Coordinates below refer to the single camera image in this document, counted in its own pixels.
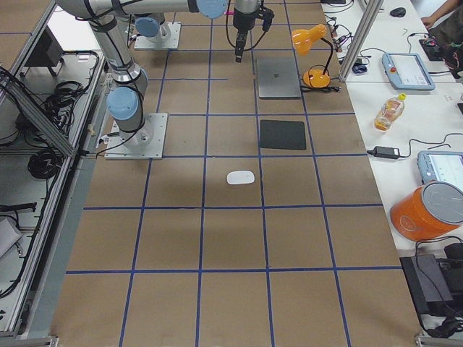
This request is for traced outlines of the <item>white computer mouse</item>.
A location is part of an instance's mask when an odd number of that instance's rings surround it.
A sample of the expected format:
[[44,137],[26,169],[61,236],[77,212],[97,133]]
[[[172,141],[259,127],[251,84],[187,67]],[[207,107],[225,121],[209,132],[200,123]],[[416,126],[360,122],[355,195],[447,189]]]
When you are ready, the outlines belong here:
[[231,171],[227,174],[226,181],[230,185],[252,184],[255,182],[255,175],[248,170]]

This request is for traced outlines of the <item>silver closed notebook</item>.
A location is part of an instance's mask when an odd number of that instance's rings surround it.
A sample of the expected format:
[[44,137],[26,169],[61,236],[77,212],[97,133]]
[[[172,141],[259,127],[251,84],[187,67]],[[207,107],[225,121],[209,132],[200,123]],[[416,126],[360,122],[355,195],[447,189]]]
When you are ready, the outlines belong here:
[[259,99],[300,99],[300,80],[292,57],[256,59]]

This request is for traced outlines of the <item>black mousepad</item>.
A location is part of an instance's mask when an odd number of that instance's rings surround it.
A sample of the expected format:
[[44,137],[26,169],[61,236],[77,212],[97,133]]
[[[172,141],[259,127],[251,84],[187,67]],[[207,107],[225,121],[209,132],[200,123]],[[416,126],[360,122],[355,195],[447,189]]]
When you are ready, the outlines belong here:
[[302,121],[260,120],[261,148],[306,150],[305,124]]

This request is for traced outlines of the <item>black mouse on desk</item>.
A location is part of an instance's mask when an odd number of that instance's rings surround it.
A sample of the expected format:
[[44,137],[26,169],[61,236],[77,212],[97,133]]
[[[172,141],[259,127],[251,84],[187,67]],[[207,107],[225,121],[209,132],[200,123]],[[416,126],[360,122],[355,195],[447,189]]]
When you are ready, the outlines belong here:
[[395,18],[402,18],[405,16],[406,13],[407,13],[407,10],[404,7],[397,7],[397,8],[392,9],[389,12],[389,15]]

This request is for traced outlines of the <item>orange desk lamp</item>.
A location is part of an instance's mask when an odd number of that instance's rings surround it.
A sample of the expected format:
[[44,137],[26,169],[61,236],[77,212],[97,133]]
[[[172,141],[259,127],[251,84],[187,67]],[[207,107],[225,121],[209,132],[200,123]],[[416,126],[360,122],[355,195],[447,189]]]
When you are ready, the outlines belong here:
[[339,93],[341,87],[331,86],[331,76],[328,70],[334,54],[334,46],[332,42],[325,39],[328,30],[326,25],[319,24],[311,29],[296,29],[292,31],[292,45],[295,51],[300,56],[306,56],[312,50],[316,41],[322,40],[330,48],[330,53],[324,65],[312,65],[302,74],[300,85],[301,91],[321,92],[321,93]]

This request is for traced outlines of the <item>far blue teach pendant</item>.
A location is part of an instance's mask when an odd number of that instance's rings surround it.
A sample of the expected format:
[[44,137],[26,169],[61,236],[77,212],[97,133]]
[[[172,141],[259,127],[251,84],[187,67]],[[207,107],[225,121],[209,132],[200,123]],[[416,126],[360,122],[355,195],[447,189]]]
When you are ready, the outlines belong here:
[[416,53],[384,53],[384,72],[395,90],[431,91],[435,84]]

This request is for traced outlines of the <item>blue teach pendant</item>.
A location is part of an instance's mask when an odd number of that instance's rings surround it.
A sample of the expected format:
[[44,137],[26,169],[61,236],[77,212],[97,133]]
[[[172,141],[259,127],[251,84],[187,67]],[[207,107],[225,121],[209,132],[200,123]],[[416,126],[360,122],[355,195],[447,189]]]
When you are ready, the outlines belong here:
[[384,72],[395,90],[431,91],[435,84],[416,53],[384,53]]
[[417,154],[422,183],[442,181],[462,190],[462,152],[424,150]]

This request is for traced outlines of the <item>yellow drink bottle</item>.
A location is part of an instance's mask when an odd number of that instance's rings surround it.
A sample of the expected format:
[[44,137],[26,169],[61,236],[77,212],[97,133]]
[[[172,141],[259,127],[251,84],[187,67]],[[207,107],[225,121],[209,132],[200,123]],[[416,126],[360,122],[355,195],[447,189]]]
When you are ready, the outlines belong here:
[[381,107],[375,117],[374,127],[381,131],[387,131],[391,125],[402,115],[407,95],[400,93],[396,97],[389,98]]

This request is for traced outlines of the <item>black power adapter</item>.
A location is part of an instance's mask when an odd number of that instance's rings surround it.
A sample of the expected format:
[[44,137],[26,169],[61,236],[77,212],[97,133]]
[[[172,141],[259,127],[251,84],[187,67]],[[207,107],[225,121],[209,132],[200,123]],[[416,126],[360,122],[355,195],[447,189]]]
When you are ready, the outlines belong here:
[[395,147],[375,146],[368,153],[377,158],[398,159],[401,157],[399,149]]

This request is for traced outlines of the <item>near blue teach pendant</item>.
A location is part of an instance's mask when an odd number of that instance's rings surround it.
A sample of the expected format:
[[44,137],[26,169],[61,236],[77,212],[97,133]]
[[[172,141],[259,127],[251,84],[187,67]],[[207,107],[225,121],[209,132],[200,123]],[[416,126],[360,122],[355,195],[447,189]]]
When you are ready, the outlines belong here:
[[417,154],[422,183],[442,181],[462,190],[462,152],[424,150]]

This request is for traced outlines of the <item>orange bucket grey lid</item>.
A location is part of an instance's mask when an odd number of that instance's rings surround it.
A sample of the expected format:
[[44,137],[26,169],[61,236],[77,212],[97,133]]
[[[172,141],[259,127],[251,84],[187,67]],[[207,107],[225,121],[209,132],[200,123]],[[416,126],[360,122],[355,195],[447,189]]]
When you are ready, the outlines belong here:
[[409,240],[442,236],[462,225],[462,190],[431,181],[396,203],[390,218],[394,228]]

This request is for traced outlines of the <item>black box on floor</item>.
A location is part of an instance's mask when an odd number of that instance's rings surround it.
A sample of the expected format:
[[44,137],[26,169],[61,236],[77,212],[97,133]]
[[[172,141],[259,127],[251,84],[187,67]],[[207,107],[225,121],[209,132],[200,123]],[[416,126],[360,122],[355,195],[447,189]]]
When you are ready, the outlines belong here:
[[401,257],[400,263],[417,314],[449,315],[453,296],[433,254]]

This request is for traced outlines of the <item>aluminium frame post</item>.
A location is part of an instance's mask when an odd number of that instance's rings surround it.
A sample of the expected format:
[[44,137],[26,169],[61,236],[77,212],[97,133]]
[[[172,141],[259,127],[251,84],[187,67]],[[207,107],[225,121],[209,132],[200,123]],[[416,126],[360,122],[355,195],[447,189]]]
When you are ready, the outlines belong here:
[[346,82],[349,73],[352,71],[352,67],[357,59],[357,56],[365,42],[368,33],[373,26],[373,23],[377,17],[377,14],[383,5],[383,0],[369,1],[363,15],[360,19],[359,25],[354,34],[354,40],[351,43],[346,55],[343,59],[343,64],[339,71],[339,81]]

